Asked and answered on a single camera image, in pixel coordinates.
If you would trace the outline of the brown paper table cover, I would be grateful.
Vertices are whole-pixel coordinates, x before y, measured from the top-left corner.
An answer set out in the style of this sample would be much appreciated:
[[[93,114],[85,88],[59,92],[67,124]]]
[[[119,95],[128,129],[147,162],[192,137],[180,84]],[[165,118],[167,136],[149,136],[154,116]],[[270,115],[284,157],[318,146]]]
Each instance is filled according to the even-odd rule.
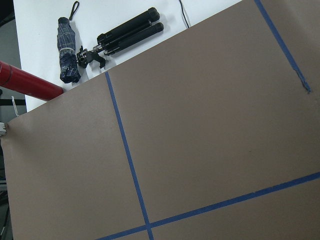
[[[15,240],[317,240],[320,100],[243,0],[7,124]]]

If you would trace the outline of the black folded tripod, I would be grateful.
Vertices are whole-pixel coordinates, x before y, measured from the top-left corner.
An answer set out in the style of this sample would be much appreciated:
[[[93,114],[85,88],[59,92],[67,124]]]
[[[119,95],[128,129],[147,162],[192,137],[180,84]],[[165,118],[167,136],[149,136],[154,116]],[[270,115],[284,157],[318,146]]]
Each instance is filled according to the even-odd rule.
[[[155,7],[151,7],[138,16],[102,33],[97,37],[97,45],[91,50],[81,47],[76,54],[77,63],[81,68],[86,68],[92,61],[99,62],[99,67],[106,65],[106,59],[99,55],[110,56],[131,47],[164,30],[164,25],[158,22],[160,14]]]

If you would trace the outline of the red cylinder tube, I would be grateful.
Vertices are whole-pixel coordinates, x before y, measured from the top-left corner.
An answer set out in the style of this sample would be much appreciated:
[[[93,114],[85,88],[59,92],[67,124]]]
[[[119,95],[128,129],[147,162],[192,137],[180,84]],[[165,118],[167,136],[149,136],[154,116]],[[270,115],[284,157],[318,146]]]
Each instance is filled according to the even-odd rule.
[[[43,101],[50,101],[64,93],[62,87],[0,62],[0,86]]]

